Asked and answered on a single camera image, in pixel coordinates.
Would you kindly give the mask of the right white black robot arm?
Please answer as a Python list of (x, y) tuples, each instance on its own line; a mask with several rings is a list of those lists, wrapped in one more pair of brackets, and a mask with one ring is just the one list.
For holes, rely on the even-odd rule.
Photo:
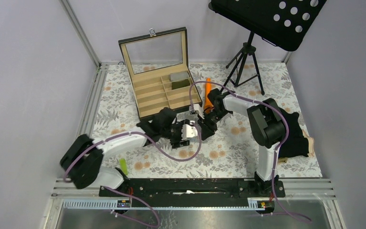
[(275, 171), (278, 152), (289, 135), (288, 123), (276, 101), (255, 101), (229, 92), (221, 93), (218, 89), (211, 90), (208, 97), (213, 102), (213, 109), (198, 120), (202, 140), (215, 134), (217, 123), (227, 114), (238, 113), (248, 117), (252, 136), (259, 145), (258, 166), (252, 187), (262, 197), (275, 198), (279, 179)]

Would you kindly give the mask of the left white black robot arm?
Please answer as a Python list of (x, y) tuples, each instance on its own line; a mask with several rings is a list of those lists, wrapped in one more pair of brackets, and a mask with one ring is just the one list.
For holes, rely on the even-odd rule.
[(130, 130), (103, 139), (92, 139), (83, 134), (73, 142), (60, 160), (64, 181), (77, 189), (109, 187), (117, 196), (128, 192), (127, 177), (119, 168), (103, 166), (108, 158), (139, 147), (148, 146), (161, 138), (170, 141), (172, 148), (187, 146), (190, 138), (197, 137), (195, 122), (177, 121), (176, 112), (165, 107), (150, 121), (141, 121)]

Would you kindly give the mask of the grey striped underwear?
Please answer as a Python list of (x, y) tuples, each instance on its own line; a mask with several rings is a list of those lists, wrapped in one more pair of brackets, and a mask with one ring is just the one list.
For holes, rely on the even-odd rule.
[(199, 142), (201, 139), (199, 137), (190, 137), (188, 138), (191, 142)]

